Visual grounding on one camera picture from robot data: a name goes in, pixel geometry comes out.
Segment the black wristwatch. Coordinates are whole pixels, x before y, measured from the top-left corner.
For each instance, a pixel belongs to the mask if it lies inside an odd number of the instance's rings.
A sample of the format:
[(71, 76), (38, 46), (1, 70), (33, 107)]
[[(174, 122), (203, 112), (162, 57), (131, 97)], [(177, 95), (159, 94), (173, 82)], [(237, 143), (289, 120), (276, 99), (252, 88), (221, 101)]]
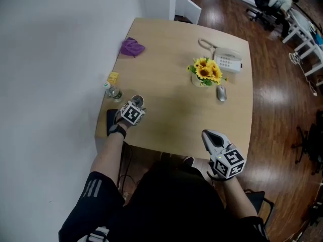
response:
[(126, 135), (127, 135), (127, 131), (120, 125), (116, 124), (116, 125), (112, 125), (108, 132), (107, 132), (107, 135), (111, 135), (111, 134), (114, 134), (114, 133), (120, 133), (123, 138), (125, 139)]

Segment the black office chair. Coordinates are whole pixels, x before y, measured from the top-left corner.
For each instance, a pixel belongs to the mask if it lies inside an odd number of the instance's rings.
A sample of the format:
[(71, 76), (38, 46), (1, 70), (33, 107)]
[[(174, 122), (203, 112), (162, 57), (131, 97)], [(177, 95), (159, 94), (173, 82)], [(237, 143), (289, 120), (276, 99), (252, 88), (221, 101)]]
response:
[(256, 9), (247, 8), (246, 12), (252, 12), (254, 14), (253, 17), (250, 17), (250, 21), (260, 20), (263, 23), (263, 27), (265, 30), (273, 31), (274, 25), (266, 19), (266, 16), (271, 16), (269, 1), (270, 0), (254, 0)]

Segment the person's right forearm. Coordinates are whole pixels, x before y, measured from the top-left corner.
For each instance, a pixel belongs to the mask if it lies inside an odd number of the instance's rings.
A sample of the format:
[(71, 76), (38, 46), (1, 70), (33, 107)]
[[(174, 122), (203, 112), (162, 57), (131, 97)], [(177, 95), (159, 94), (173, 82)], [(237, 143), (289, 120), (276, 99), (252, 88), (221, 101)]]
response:
[(227, 208), (235, 218), (258, 216), (236, 177), (223, 181), (223, 189)]

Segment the black smartphone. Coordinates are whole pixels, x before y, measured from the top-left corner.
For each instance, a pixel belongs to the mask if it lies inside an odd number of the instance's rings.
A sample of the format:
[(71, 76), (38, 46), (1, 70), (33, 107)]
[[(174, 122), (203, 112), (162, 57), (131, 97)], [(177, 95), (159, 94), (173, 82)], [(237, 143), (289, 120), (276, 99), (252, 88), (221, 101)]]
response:
[(115, 115), (118, 112), (117, 109), (108, 109), (106, 111), (106, 134), (109, 136), (110, 128), (115, 125)]

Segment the person's left forearm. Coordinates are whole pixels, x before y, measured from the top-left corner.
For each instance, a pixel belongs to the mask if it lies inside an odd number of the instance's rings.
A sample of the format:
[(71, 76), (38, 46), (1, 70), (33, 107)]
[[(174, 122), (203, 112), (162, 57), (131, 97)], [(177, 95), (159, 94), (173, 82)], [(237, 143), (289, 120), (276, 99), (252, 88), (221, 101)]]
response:
[[(122, 126), (126, 131), (131, 126), (124, 120), (117, 124)], [(94, 159), (90, 172), (99, 172), (109, 177), (117, 185), (123, 142), (124, 138), (120, 133), (109, 135), (102, 149)]]

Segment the person's black clothing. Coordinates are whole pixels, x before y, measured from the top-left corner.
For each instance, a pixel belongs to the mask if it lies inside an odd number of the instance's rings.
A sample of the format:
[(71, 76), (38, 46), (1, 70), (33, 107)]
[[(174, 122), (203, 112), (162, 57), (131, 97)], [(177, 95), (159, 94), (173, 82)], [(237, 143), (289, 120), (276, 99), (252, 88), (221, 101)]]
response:
[(102, 226), (109, 242), (270, 242), (263, 220), (229, 214), (197, 169), (163, 162), (143, 176), (129, 202), (109, 177), (91, 172), (59, 242), (78, 242)]

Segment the purple cloth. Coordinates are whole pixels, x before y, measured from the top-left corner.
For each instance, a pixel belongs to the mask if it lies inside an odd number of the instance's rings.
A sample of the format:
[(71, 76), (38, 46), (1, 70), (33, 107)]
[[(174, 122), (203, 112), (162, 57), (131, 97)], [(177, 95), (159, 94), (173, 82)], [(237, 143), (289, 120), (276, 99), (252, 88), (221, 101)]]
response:
[(128, 37), (122, 42), (120, 53), (127, 56), (136, 57), (145, 51), (145, 46), (138, 43), (136, 39)]

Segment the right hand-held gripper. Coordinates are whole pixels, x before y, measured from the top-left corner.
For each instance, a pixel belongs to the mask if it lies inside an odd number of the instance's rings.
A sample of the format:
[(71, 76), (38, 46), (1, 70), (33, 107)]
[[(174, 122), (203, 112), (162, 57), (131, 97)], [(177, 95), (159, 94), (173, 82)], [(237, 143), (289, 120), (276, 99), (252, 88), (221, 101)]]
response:
[[(206, 151), (211, 155), (211, 169), (215, 178), (231, 179), (243, 171), (246, 159), (226, 135), (214, 130), (203, 130), (201, 137)], [(227, 147), (217, 152), (218, 146)]]

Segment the beige corded telephone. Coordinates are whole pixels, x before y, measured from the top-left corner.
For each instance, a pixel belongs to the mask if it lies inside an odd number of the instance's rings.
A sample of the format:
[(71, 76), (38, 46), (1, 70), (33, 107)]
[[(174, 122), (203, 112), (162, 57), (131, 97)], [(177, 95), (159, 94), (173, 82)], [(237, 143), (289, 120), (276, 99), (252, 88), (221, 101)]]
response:
[(239, 73), (242, 69), (242, 56), (235, 50), (215, 46), (205, 39), (199, 39), (201, 47), (211, 52), (211, 59), (214, 60), (222, 71)]

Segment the black swivel chair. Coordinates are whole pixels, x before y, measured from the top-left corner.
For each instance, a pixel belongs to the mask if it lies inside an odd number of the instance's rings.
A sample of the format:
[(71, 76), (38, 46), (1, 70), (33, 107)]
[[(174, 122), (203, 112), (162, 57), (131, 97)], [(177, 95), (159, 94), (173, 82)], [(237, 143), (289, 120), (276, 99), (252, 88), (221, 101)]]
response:
[(311, 175), (322, 171), (323, 176), (323, 110), (316, 112), (316, 123), (311, 124), (309, 131), (302, 131), (299, 126), (296, 127), (296, 130), (300, 135), (301, 142), (292, 144), (291, 148), (301, 148), (301, 153), (299, 158), (295, 160), (295, 164), (300, 163), (303, 155), (307, 154), (315, 167)]

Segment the black seat chair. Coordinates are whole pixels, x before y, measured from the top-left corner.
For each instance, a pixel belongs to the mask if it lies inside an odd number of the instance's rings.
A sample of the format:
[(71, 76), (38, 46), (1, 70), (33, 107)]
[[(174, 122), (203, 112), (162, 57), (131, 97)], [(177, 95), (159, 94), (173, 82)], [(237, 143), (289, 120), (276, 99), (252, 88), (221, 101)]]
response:
[(269, 214), (267, 215), (266, 220), (264, 221), (264, 225), (267, 226), (270, 220), (270, 217), (272, 215), (272, 212), (274, 210), (275, 204), (265, 197), (265, 191), (255, 192), (251, 189), (245, 189), (244, 192), (248, 197), (248, 199), (250, 200), (250, 202), (252, 203), (252, 205), (254, 206), (257, 214), (260, 213), (260, 210), (264, 203), (267, 203), (269, 205), (270, 211), (269, 211)]

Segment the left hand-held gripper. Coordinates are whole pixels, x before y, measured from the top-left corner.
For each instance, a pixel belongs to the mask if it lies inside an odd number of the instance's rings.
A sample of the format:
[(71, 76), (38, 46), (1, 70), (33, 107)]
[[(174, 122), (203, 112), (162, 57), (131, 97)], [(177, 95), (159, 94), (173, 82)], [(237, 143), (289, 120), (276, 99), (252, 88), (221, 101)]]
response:
[(143, 101), (128, 100), (120, 110), (121, 117), (132, 125), (137, 125), (146, 114)]

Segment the white cup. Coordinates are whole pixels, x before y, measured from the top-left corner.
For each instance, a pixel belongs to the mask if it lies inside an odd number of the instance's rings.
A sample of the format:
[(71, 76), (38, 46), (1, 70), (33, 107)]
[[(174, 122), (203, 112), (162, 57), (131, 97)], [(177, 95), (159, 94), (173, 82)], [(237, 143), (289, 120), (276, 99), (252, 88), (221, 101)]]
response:
[(131, 101), (139, 108), (144, 107), (144, 98), (141, 95), (133, 96)]

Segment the sunflowers in white pot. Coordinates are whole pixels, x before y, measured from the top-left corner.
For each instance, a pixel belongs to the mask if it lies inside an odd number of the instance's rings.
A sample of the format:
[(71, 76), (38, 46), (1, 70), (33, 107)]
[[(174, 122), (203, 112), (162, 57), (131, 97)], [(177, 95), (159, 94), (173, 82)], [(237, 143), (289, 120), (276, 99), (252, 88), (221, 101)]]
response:
[(228, 78), (223, 76), (218, 64), (208, 57), (200, 57), (193, 60), (193, 64), (187, 67), (191, 73), (191, 82), (197, 87), (207, 88), (212, 85), (220, 85)]

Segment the clear plastic water bottle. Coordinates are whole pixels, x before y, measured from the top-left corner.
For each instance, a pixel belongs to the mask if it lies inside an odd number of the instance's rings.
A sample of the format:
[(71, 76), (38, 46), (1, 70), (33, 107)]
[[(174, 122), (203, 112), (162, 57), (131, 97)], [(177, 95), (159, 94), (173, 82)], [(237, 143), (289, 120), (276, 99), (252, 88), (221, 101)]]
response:
[(110, 82), (105, 82), (103, 87), (108, 97), (112, 98), (114, 101), (121, 102), (123, 100), (123, 92), (117, 86)]

